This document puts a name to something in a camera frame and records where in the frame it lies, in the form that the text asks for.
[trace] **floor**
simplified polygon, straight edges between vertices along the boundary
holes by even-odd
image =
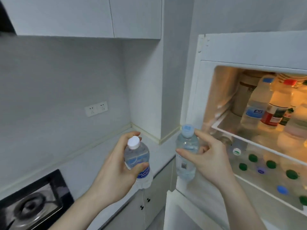
[[[165,207],[159,212],[146,230],[163,230]]]

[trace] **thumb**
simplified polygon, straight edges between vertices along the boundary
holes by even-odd
[[[191,153],[188,150],[185,150],[183,148],[177,148],[176,152],[181,155],[183,158],[187,159],[188,161],[192,162],[193,164],[197,163],[197,154]]]
[[[136,166],[134,166],[131,170],[130,173],[132,173],[136,178],[138,177],[138,175],[143,172],[147,167],[149,166],[148,162],[143,162],[140,164],[137,164]]]

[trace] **barcode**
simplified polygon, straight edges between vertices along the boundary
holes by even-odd
[[[186,163],[181,163],[181,168],[186,170],[187,169],[187,164]]]

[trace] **red bottle cap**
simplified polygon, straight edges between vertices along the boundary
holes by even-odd
[[[296,80],[294,80],[294,79],[286,79],[286,80],[284,80],[284,84],[285,85],[295,85],[296,84]]]

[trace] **range hood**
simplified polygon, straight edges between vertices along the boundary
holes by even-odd
[[[0,33],[8,32],[16,34],[14,27],[9,19],[9,16],[6,13],[6,10],[0,0]]]

